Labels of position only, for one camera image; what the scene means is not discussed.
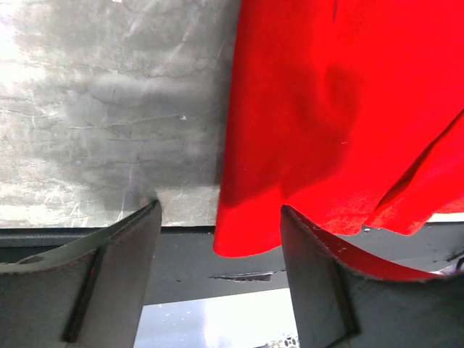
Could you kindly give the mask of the red polo shirt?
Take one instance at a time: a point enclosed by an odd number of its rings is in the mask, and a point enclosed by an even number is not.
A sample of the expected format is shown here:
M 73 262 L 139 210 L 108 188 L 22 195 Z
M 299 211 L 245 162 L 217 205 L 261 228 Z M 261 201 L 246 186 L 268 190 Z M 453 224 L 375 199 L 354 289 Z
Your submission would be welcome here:
M 403 236 L 463 211 L 461 1 L 243 1 L 213 249 L 281 245 L 281 208 Z

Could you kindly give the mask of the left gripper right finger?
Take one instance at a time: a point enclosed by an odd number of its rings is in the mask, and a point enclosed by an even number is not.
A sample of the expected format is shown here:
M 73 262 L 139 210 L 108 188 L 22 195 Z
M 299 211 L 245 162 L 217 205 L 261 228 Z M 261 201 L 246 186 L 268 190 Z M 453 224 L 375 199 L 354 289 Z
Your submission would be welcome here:
M 461 347 L 463 263 L 448 274 L 385 260 L 281 209 L 302 347 Z

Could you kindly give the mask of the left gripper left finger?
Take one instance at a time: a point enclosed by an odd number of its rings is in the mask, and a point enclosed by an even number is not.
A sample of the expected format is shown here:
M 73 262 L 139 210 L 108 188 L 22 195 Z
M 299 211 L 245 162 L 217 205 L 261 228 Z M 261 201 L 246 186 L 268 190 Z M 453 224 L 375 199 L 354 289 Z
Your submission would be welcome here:
M 1 265 L 3 347 L 132 347 L 160 234 L 159 202 Z

